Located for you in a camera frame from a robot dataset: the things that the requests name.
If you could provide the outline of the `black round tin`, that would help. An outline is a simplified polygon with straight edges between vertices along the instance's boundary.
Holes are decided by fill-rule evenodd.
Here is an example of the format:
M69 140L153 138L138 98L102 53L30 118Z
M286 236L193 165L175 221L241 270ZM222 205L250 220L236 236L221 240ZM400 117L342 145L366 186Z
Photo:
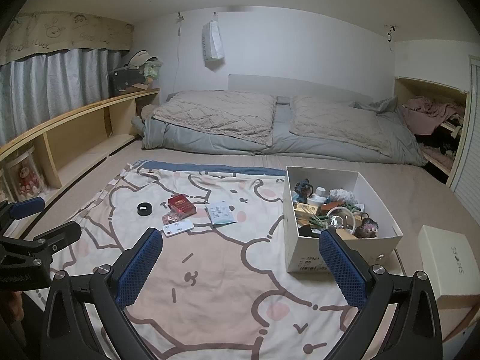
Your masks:
M152 214L152 211L153 211L153 209L152 209L151 203L141 202L137 206L137 214L139 216L142 216L142 217L149 216L149 215Z

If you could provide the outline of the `white remote control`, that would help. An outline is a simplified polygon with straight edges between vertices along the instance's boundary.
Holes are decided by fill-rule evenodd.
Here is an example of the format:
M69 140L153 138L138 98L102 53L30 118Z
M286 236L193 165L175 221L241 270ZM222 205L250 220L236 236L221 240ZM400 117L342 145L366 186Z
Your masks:
M175 223L166 224L163 226L163 234L166 237L175 236L194 229L194 224L189 219L182 219Z

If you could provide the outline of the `white teal paper packet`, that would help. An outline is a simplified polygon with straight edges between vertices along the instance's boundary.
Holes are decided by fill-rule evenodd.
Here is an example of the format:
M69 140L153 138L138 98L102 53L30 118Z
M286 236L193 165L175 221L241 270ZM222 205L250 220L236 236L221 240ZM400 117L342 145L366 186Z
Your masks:
M211 203L206 206L206 211L214 227L236 222L227 202Z

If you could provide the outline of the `wooden side shelf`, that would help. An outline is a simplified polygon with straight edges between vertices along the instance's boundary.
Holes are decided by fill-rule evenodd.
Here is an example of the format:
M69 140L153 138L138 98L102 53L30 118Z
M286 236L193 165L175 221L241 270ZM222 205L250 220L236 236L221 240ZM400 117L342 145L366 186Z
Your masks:
M111 97L69 111L22 133L1 147L1 195L13 187L7 174L7 158L28 146L41 172L45 190L40 195L49 206L53 200L101 161L137 137L131 119L140 99L152 99L157 88Z

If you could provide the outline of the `clear tape roll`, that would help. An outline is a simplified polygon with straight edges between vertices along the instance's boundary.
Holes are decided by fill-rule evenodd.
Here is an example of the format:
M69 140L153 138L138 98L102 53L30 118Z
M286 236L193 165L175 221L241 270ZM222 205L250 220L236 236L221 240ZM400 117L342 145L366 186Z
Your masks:
M350 234L356 229L356 218L352 211L343 206L336 206L327 212L330 228L342 228Z

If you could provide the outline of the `grey window curtain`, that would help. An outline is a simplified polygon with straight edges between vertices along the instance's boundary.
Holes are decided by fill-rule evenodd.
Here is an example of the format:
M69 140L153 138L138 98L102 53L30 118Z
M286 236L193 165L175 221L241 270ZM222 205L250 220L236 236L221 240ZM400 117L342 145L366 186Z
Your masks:
M122 53L71 49L1 66L1 144L66 112L110 96Z

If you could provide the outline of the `green hair clip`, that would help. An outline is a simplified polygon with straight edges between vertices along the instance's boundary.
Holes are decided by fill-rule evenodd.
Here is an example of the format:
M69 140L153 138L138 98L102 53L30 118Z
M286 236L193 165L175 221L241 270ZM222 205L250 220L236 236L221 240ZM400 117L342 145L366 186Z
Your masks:
M344 203L343 207L345 207L346 209L348 209L349 211L351 211L354 214L355 213L360 213L362 211L358 206L350 204L350 203Z

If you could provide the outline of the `bag of pink snacks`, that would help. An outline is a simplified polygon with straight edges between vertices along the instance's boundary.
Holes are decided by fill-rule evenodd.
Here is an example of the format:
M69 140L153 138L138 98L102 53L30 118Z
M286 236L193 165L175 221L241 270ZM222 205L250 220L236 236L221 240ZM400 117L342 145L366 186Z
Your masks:
M174 224L180 221L182 217L178 213L170 211L162 216L163 225Z

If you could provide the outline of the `brown leather case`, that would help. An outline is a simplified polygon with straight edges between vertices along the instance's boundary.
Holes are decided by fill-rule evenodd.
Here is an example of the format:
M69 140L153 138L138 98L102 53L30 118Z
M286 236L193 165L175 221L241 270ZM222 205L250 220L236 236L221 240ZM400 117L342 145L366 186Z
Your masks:
M343 206L344 202L337 201L337 202L330 202L328 204L324 204L320 206L321 213L328 213L330 210L334 209L337 206Z

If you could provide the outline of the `cartoon bear blanket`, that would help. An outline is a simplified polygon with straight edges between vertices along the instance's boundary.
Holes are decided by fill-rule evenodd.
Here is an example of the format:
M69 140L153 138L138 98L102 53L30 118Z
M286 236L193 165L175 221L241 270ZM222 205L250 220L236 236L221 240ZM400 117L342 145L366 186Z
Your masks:
M285 261L286 173L199 171L128 164L73 219L79 241L52 271L91 273L114 263L148 228L161 228L168 199L196 207L194 229L163 250L126 313L159 359L323 359L356 315L326 272L289 273ZM139 216L139 203L152 214ZM206 206L226 202L235 223L212 225Z

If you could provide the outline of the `white louvered door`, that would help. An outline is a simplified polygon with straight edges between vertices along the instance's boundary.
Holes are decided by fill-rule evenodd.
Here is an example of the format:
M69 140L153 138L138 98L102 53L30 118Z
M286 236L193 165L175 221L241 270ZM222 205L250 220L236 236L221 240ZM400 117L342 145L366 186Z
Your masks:
M479 217L479 57L470 58L465 123L452 170L449 188L473 217Z

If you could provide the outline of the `grey folded duvet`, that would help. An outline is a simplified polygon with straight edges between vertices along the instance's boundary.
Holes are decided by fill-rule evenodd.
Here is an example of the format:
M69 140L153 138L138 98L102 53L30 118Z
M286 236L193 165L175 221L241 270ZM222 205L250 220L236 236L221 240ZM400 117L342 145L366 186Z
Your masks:
M144 106L140 114L132 118L131 123L135 132L140 135L142 147L145 150L165 148L205 155L291 155L349 162L408 164L419 167L426 163L419 144L416 143L414 135L397 109L397 100L394 97L371 104L341 102L350 107L373 111L389 121L390 130L394 131L394 135L402 145L400 155L394 158L355 145L290 133L292 97L275 97L277 105L273 123L273 140L270 146L261 146L229 136L199 133L186 127L166 124L152 117L152 112L159 107L154 105Z

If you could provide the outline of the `black bag on shelf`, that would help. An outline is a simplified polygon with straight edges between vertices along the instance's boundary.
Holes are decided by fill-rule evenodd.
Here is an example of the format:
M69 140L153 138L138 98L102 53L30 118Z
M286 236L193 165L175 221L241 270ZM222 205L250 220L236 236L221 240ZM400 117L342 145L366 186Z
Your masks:
M120 96L140 90L147 90L149 84L139 67L125 66L109 72L112 95Z

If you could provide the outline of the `pink clothes pile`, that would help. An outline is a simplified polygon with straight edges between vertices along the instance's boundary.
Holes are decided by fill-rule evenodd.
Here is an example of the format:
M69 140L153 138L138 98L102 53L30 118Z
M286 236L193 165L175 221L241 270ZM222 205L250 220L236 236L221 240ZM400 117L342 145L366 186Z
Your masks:
M413 97L400 107L403 119L414 135L429 136L455 114L463 117L465 108L455 102L437 102L428 97Z

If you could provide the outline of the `left beige quilted blanket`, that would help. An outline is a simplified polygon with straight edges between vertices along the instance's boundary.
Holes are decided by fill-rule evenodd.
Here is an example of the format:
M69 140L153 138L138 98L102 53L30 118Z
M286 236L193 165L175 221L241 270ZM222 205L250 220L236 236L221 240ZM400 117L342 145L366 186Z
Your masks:
M271 146L277 98L229 90L181 91L158 106L152 117L189 128Z

